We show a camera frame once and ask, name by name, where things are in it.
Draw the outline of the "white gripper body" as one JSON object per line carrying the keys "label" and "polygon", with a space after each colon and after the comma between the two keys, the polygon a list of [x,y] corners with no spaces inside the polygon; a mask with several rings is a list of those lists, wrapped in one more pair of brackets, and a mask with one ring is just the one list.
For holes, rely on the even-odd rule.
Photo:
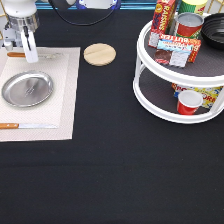
{"label": "white gripper body", "polygon": [[28,63],[35,63],[38,61],[34,34],[27,27],[24,27],[21,32],[12,28],[4,29],[3,43],[8,51],[12,51],[13,46],[22,47]]}

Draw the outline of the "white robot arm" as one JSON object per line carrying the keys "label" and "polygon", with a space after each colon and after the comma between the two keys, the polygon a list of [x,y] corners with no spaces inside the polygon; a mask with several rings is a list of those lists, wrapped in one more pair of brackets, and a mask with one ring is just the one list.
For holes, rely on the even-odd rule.
{"label": "white robot arm", "polygon": [[39,26],[36,0],[0,0],[0,48],[22,47],[28,63],[38,61],[34,33]]}

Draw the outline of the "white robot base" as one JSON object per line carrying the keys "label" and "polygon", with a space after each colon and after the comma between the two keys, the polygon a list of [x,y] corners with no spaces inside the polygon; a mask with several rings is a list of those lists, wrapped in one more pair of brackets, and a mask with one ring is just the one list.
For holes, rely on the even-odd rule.
{"label": "white robot base", "polygon": [[119,8],[121,0],[77,0],[78,9],[113,9]]}

